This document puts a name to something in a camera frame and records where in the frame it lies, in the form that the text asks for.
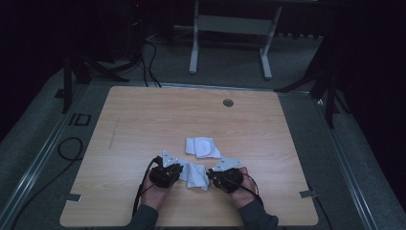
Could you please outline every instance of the gray floor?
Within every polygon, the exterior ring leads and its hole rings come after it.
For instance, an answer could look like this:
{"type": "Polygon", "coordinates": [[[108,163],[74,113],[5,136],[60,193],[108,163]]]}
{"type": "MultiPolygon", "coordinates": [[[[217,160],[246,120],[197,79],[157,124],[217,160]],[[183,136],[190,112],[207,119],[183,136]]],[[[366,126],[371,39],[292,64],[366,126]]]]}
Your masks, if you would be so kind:
{"type": "MultiPolygon", "coordinates": [[[[195,75],[188,73],[192,50],[189,34],[180,33],[172,43],[159,36],[149,39],[157,48],[152,72],[164,86],[199,85],[272,90],[300,79],[321,42],[321,39],[311,37],[296,40],[276,37],[269,55],[273,79],[265,80],[257,48],[260,39],[245,43],[247,48],[231,45],[227,39],[226,42],[224,39],[221,43],[213,42],[212,34],[204,35],[195,75]]],[[[149,61],[153,55],[152,46],[147,45],[144,54],[149,61]]],[[[123,77],[130,79],[127,85],[144,84],[140,67],[123,73],[123,77]]],[[[108,89],[117,85],[105,79],[95,79],[90,85],[76,85],[76,103],[68,114],[61,115],[62,100],[55,99],[54,95],[63,86],[62,83],[61,72],[50,78],[23,118],[0,144],[0,205],[6,211],[10,207],[19,208],[18,205],[13,206],[10,200],[17,200],[16,194],[21,197],[26,195],[18,193],[16,189],[25,171],[39,154],[49,152],[44,157],[47,163],[42,173],[39,177],[31,177],[33,183],[25,189],[27,193],[34,184],[28,198],[69,165],[57,154],[57,144],[75,136],[83,141],[85,149],[108,89]],[[73,113],[92,115],[90,125],[69,126],[73,113]],[[56,133],[59,128],[55,127],[60,127],[61,132],[56,133]]],[[[323,119],[324,107],[305,93],[312,83],[295,92],[280,94],[280,98],[304,175],[319,193],[319,200],[333,229],[406,229],[405,213],[397,203],[357,123],[338,106],[341,112],[334,114],[335,129],[329,129],[323,119]]],[[[63,145],[62,151],[71,152],[73,157],[78,149],[77,143],[69,142],[63,145]]],[[[24,210],[15,229],[64,229],[58,223],[64,206],[61,198],[69,193],[78,169],[79,162],[74,163],[72,168],[41,192],[24,210]]],[[[316,200],[315,206],[320,219],[317,225],[287,229],[328,229],[327,218],[316,200]]],[[[4,220],[7,212],[2,211],[1,215],[0,219],[4,220]]]]}

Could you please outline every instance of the white napkin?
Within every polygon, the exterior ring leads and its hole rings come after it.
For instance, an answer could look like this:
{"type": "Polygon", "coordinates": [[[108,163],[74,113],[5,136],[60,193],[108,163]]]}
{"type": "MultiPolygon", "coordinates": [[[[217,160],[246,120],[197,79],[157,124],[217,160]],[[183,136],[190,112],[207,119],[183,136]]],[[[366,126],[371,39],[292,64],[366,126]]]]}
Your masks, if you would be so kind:
{"type": "Polygon", "coordinates": [[[195,187],[199,187],[204,191],[209,189],[209,177],[206,175],[204,165],[196,165],[183,159],[179,159],[177,163],[183,166],[179,179],[188,182],[188,189],[195,187]]]}
{"type": "Polygon", "coordinates": [[[206,175],[206,167],[204,165],[189,163],[188,168],[188,189],[198,187],[207,191],[209,189],[209,177],[206,175]]]}
{"type": "Polygon", "coordinates": [[[220,159],[221,152],[215,146],[214,139],[211,137],[186,138],[186,149],[188,154],[195,154],[197,158],[212,157],[220,159]]]}

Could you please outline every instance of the sleeve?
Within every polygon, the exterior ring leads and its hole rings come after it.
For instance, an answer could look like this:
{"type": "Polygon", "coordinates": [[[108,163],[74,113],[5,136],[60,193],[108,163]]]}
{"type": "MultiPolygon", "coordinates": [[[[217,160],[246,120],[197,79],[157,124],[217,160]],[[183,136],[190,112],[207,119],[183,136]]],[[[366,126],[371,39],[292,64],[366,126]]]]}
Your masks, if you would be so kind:
{"type": "Polygon", "coordinates": [[[152,230],[158,220],[158,211],[141,204],[131,222],[123,229],[127,230],[152,230]]]}
{"type": "Polygon", "coordinates": [[[276,230],[278,229],[278,217],[266,213],[259,201],[251,203],[238,209],[247,230],[276,230]]]}

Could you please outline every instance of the metal grommet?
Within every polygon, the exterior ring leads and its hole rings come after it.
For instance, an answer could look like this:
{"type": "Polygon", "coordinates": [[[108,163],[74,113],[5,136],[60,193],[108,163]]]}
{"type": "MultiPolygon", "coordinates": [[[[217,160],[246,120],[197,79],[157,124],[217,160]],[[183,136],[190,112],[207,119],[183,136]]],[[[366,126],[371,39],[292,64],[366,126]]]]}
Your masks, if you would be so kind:
{"type": "Polygon", "coordinates": [[[226,106],[226,107],[231,107],[231,106],[234,105],[234,102],[233,102],[233,100],[231,100],[231,99],[224,99],[223,104],[224,104],[224,106],[226,106]]]}

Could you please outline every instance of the white metal stand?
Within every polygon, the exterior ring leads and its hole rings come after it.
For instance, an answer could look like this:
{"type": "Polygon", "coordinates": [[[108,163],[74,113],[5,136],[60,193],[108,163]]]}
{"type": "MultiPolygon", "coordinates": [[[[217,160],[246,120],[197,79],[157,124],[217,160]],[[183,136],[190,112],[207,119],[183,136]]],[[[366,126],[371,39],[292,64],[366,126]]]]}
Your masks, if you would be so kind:
{"type": "Polygon", "coordinates": [[[260,61],[262,63],[263,75],[266,79],[271,79],[271,68],[269,66],[268,52],[275,34],[275,29],[281,15],[282,7],[277,7],[273,20],[223,17],[199,14],[199,0],[194,1],[194,26],[193,26],[193,47],[191,65],[189,72],[197,72],[197,60],[199,54],[198,32],[213,31],[224,33],[238,33],[247,35],[266,35],[266,43],[259,49],[260,61]]]}

